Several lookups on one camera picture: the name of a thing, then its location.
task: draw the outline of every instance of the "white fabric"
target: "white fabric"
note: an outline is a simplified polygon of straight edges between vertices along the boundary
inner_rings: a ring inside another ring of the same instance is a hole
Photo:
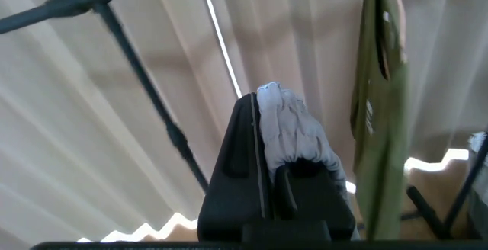
[[[308,112],[303,99],[289,89],[281,89],[279,82],[270,82],[258,88],[258,104],[259,126],[271,181],[275,181],[276,169],[286,162],[295,162],[299,158],[322,162],[354,213],[345,188],[346,176],[341,160],[330,148],[322,125]],[[358,238],[355,230],[353,239]]]

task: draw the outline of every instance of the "beige curtain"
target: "beige curtain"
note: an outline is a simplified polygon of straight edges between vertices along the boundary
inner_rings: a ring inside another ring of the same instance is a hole
[[[0,0],[0,17],[45,0]],[[115,0],[130,39],[210,178],[236,100],[276,80],[305,97],[350,180],[349,106],[362,0]],[[488,0],[403,0],[411,155],[438,162],[487,124]],[[99,240],[203,193],[94,14],[0,36],[0,249]]]

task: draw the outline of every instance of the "clothes rack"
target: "clothes rack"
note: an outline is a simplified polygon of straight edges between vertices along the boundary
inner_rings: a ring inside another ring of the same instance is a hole
[[[111,9],[109,5],[110,1],[111,0],[47,0],[41,6],[0,19],[0,34],[5,34],[7,32],[36,24],[37,22],[45,21],[50,18],[72,18],[88,11],[94,11],[95,13],[99,14],[103,22],[108,27],[108,30],[114,35],[118,45],[124,52],[127,60],[130,62],[131,68],[149,96],[154,108],[164,122],[173,146],[180,152],[181,157],[188,163],[188,166],[200,183],[202,189],[204,191],[207,190],[208,182],[194,159],[185,135],[174,123],[166,110],[162,99],[159,97],[153,82],[146,72],[146,69],[130,44],[127,35],[124,33],[124,29],[117,19],[117,15]],[[402,220],[413,219],[421,215],[427,221],[432,231],[437,235],[438,238],[452,239],[450,234],[452,224],[458,216],[459,210],[465,202],[471,186],[480,173],[487,152],[488,140],[485,139],[480,151],[478,152],[475,165],[470,171],[467,180],[464,182],[461,191],[457,195],[456,200],[443,223],[435,215],[435,211],[427,204],[423,196],[414,186],[410,186],[407,189],[407,195],[416,205],[418,212],[405,214],[402,216]]]

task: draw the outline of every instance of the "olive green garment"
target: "olive green garment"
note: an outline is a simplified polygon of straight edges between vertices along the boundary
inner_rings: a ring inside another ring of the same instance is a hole
[[[396,0],[364,0],[361,16],[351,126],[356,199],[368,240],[397,238],[405,190],[407,68],[395,7]]]

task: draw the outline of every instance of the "wooden floor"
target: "wooden floor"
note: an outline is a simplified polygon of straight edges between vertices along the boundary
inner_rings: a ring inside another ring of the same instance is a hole
[[[424,172],[414,169],[408,174],[409,184],[415,185],[428,203],[435,209],[438,216],[444,219],[466,176],[466,167],[467,162],[452,161],[444,171],[440,172]],[[403,202],[404,212],[416,210],[406,194],[404,195]],[[361,215],[359,215],[357,207],[355,214],[358,222],[360,222]],[[452,234],[456,239],[466,238],[466,222],[466,207],[464,207],[452,229]],[[400,239],[435,240],[435,237],[425,220],[418,218],[402,221]],[[197,241],[197,231],[178,226],[166,240]]]

